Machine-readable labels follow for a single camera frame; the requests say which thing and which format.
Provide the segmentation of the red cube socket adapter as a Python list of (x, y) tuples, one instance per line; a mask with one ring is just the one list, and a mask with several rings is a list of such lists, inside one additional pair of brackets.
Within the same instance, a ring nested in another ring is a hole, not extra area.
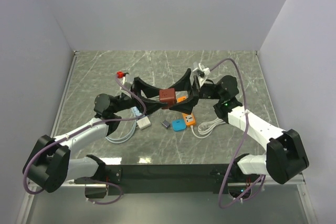
[(174, 105), (176, 103), (175, 89), (161, 89), (159, 91), (159, 101), (162, 103), (167, 103), (168, 105)]

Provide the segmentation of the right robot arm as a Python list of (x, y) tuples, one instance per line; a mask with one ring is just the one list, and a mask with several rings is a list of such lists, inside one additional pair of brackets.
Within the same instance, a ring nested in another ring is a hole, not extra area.
[(205, 75), (195, 76), (190, 81), (191, 70), (171, 87), (186, 91), (188, 97), (170, 109), (190, 114), (200, 99), (217, 100), (213, 108), (217, 117), (234, 126), (255, 140), (264, 150), (263, 155), (243, 155), (234, 160), (230, 175), (241, 182), (250, 174), (269, 175), (275, 182), (285, 184), (309, 167), (309, 160), (299, 133), (293, 129), (283, 130), (264, 121), (250, 112), (236, 99), (238, 82), (226, 75), (217, 83)]

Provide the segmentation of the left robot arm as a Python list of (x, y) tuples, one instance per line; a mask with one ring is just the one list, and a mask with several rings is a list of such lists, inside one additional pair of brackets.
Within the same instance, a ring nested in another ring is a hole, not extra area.
[(100, 94), (94, 101), (95, 116), (86, 124), (62, 135), (40, 137), (23, 168), (24, 190), (36, 195), (52, 193), (65, 181), (87, 177), (93, 183), (104, 179), (104, 163), (95, 157), (72, 159), (90, 143), (109, 136), (121, 122), (139, 121), (163, 107), (166, 103), (153, 101), (161, 89), (117, 72), (116, 84), (122, 91), (119, 96)]

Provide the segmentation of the white square plug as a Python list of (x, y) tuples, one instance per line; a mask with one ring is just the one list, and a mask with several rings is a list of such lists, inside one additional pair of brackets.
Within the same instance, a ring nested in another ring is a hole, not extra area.
[(140, 130), (143, 130), (143, 129), (151, 126), (151, 122), (150, 122), (150, 120), (147, 116), (137, 120), (136, 122), (137, 122), (136, 124), (137, 124), (137, 126)]

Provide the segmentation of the round light blue power strip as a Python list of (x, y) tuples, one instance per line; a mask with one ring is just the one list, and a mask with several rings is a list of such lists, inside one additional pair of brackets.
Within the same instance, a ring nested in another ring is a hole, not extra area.
[(131, 110), (132, 110), (133, 115), (137, 118), (142, 118), (146, 116), (145, 114), (142, 114), (142, 112), (135, 106), (132, 107)]

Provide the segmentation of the orange power strip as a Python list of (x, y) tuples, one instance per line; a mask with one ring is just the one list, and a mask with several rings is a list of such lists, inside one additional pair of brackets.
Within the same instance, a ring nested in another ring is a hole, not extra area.
[[(187, 99), (187, 96), (179, 97), (179, 98), (177, 98), (177, 103), (182, 102), (186, 99)], [(191, 114), (182, 113), (182, 117), (183, 117), (184, 122), (185, 122), (187, 127), (192, 127), (192, 126), (196, 125), (196, 120), (195, 120), (195, 117), (194, 117), (193, 113), (191, 113)]]

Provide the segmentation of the blue square adapter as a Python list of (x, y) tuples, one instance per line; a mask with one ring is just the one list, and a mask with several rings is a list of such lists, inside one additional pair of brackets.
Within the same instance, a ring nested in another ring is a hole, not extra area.
[(185, 121), (183, 119), (177, 119), (172, 121), (172, 128), (175, 132), (183, 131), (187, 128)]

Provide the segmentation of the small grey charger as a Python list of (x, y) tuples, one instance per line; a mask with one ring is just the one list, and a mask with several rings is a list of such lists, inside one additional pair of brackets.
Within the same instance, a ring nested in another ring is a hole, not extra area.
[(161, 124), (165, 129), (168, 129), (171, 126), (170, 122), (168, 122), (167, 120), (163, 120)]

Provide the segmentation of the black base beam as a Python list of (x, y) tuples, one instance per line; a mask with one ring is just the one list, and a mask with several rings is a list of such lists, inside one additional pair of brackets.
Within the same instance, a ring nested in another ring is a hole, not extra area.
[(125, 194), (219, 193), (228, 164), (107, 165), (98, 180), (119, 185)]

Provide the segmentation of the aluminium rail frame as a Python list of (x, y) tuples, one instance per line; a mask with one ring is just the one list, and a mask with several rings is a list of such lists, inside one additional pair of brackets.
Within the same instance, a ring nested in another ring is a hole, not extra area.
[[(118, 90), (113, 74), (126, 70), (147, 83), (166, 88), (194, 62), (213, 66), (234, 59), (243, 76), (249, 107), (264, 120), (277, 124), (256, 51), (79, 51), (75, 53), (62, 94), (52, 134), (66, 133), (89, 121), (99, 93)], [(165, 130), (162, 120), (177, 119), (173, 111), (152, 115), (152, 126), (137, 131), (122, 145), (99, 139), (77, 156), (93, 154), (109, 164), (224, 163), (232, 157), (241, 132), (219, 126), (199, 140), (190, 131)], [(256, 197), (220, 209), (211, 192), (127, 194), (118, 202), (107, 197), (107, 206), (85, 200), (83, 186), (68, 182), (55, 193), (26, 195), (18, 223), (316, 223), (303, 176), (285, 185), (265, 181)]]

